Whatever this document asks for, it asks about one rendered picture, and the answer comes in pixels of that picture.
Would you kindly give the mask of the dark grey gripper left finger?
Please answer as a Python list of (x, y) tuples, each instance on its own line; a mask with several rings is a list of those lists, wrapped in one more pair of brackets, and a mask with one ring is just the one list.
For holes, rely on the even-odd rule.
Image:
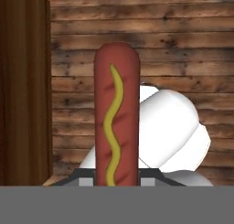
[(95, 170), (92, 168), (77, 168), (68, 177), (53, 183), (53, 186), (93, 187), (95, 185)]

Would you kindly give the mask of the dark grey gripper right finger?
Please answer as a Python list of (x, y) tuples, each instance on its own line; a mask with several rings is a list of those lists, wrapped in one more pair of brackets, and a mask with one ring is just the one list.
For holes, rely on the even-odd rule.
[(166, 177), (158, 168), (139, 168), (138, 185), (140, 187), (183, 187), (184, 184)]

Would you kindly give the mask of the brown wooden cupboard panel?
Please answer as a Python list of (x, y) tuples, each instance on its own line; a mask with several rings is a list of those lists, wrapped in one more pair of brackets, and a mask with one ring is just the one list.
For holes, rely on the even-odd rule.
[(49, 1), (0, 0), (0, 186), (51, 175)]

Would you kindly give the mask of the red hot dog with mustard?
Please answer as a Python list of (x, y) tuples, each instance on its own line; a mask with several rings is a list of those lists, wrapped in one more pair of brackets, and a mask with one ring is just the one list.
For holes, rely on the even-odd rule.
[(140, 61), (138, 53), (123, 42), (106, 43), (101, 46), (94, 59), (94, 109), (95, 109), (95, 183), (105, 186), (106, 169), (112, 151), (104, 135), (104, 116), (111, 106), (115, 94), (110, 66), (114, 66), (123, 82), (123, 100), (113, 119), (112, 129), (121, 147), (120, 163), (114, 173), (117, 186), (138, 184), (138, 137)]

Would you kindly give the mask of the white rounded object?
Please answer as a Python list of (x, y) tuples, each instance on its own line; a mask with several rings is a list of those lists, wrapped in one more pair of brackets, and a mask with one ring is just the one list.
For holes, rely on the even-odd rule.
[[(122, 106), (124, 89), (116, 89), (104, 116), (104, 135), (118, 165), (121, 147), (112, 129), (113, 119)], [(143, 86), (139, 94), (138, 169), (158, 168), (166, 177), (190, 186), (208, 186), (210, 182), (196, 174), (207, 155), (210, 137), (199, 122), (196, 107), (183, 94)], [(95, 145), (80, 164), (96, 173)]]

